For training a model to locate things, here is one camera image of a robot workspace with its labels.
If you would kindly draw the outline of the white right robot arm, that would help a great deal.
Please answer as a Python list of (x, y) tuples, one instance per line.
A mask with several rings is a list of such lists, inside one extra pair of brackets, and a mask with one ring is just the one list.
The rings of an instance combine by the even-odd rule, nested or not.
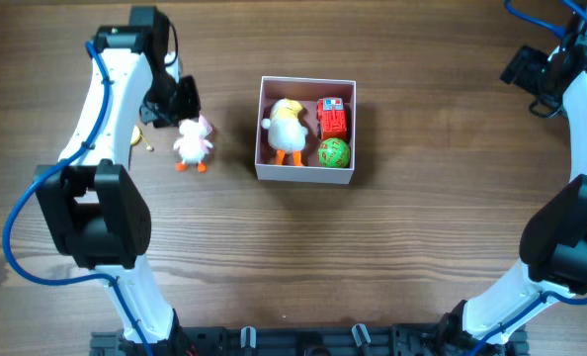
[(484, 293), (460, 302), (435, 331), (439, 354), (495, 355), (513, 334), (547, 308), (587, 305), (587, 4), (563, 0), (572, 17), (564, 27), (524, 14), (515, 17), (551, 31), (559, 40), (552, 53), (522, 46), (500, 78), (530, 93), (533, 112), (568, 120), (570, 177), (523, 230), (519, 258)]

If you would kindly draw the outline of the red toy fire truck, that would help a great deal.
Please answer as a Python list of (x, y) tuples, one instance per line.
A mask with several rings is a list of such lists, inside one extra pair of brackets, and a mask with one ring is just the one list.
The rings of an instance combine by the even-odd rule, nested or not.
[(316, 118), (321, 141), (329, 138), (347, 140), (347, 113), (344, 101), (339, 97), (325, 97), (317, 102)]

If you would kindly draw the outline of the white plush duck yellow hat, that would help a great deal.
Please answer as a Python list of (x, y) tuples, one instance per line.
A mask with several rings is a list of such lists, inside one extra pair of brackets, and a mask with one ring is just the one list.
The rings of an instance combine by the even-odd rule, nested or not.
[(298, 118), (302, 109), (299, 101), (283, 98), (273, 105), (270, 116), (260, 122), (261, 128), (267, 131), (268, 144), (276, 151), (275, 165), (283, 165), (287, 155), (293, 158), (294, 166), (303, 165), (308, 128)]

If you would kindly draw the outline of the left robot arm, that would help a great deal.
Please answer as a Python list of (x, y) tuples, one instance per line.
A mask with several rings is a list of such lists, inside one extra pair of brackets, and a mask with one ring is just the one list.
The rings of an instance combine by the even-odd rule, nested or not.
[(155, 282), (146, 258), (150, 210), (128, 174), (138, 122), (172, 127), (200, 113), (194, 78), (167, 57), (176, 40), (154, 6), (132, 7), (125, 26), (99, 27), (86, 44), (92, 77), (75, 132), (33, 183), (57, 251), (109, 291), (126, 355), (198, 352)]

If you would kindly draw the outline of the yellow rattle drum toy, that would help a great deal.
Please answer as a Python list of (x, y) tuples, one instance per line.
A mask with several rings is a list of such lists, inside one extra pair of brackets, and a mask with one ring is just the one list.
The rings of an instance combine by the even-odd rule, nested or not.
[(145, 149), (149, 152), (154, 151), (154, 147), (149, 143), (149, 141), (144, 137), (142, 130), (140, 127), (135, 126), (132, 130), (131, 138), (130, 138), (130, 145), (135, 146), (139, 143), (143, 142)]

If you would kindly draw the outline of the white duck with pink hat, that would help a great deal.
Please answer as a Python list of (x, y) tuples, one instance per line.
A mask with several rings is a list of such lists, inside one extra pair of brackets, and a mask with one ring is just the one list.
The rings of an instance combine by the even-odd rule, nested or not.
[(199, 115), (195, 121), (186, 119), (180, 123), (181, 137), (173, 144), (173, 149), (180, 156), (180, 161), (175, 164), (177, 171), (186, 171), (190, 165), (196, 165), (200, 173), (207, 172), (205, 158), (213, 149), (207, 136), (211, 133), (212, 126), (203, 115)]

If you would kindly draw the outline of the green ball with red numbers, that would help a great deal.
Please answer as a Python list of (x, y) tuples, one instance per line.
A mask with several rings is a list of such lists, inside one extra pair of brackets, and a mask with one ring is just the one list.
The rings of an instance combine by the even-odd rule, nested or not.
[(349, 144), (337, 137), (324, 140), (318, 147), (319, 163), (327, 168), (346, 168), (351, 160)]

